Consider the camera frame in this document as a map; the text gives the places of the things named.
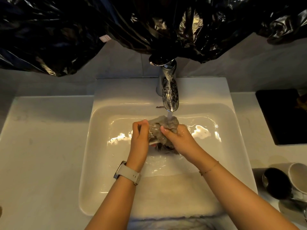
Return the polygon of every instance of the sink basin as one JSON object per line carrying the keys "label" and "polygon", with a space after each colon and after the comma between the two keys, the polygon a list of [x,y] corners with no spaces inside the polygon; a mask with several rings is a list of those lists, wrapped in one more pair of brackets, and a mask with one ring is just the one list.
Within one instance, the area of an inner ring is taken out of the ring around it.
{"label": "sink basin", "polygon": [[[155,92],[157,78],[97,80],[79,188],[79,206],[93,215],[128,158],[132,123],[166,115]],[[227,81],[223,77],[177,79],[180,123],[197,143],[257,192]],[[204,216],[223,209],[198,169],[183,156],[150,147],[137,187],[132,218]]]}

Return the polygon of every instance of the white watch strap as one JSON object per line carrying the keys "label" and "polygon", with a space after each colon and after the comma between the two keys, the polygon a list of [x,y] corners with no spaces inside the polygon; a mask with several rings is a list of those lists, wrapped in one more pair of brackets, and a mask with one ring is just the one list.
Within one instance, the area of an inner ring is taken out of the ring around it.
{"label": "white watch strap", "polygon": [[118,175],[124,176],[125,178],[128,178],[129,180],[133,181],[135,185],[138,184],[140,181],[141,175],[137,171],[134,171],[133,169],[125,166],[124,164],[121,165],[119,168]]}

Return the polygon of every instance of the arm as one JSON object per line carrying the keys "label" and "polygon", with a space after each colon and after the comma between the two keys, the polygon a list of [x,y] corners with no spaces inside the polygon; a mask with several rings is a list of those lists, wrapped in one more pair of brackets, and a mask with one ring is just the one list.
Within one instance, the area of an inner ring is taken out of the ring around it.
{"label": "arm", "polygon": [[[131,148],[126,166],[139,173],[148,153],[149,124],[147,120],[143,120],[133,123],[132,128]],[[136,186],[131,180],[120,176],[85,230],[127,229],[135,189]]]}
{"label": "arm", "polygon": [[279,211],[206,153],[184,125],[178,126],[178,135],[163,127],[161,131],[174,144],[176,150],[200,170],[239,230],[298,230]]}

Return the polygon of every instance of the white label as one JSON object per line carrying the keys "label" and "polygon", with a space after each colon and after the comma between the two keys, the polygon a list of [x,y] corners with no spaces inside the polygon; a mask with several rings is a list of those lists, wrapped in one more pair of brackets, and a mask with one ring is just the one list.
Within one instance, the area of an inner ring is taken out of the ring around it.
{"label": "white label", "polygon": [[108,42],[109,40],[111,40],[110,36],[108,36],[107,34],[99,37],[101,39],[102,42]]}

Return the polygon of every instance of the white countertop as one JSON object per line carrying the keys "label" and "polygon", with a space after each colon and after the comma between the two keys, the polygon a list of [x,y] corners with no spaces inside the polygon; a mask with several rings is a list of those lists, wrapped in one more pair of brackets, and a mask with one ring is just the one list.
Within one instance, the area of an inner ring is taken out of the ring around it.
{"label": "white countertop", "polygon": [[[254,93],[232,93],[232,100],[253,168],[307,164],[306,145],[274,144]],[[0,229],[83,229],[89,222],[78,191],[92,102],[93,96],[15,98],[0,135]]]}

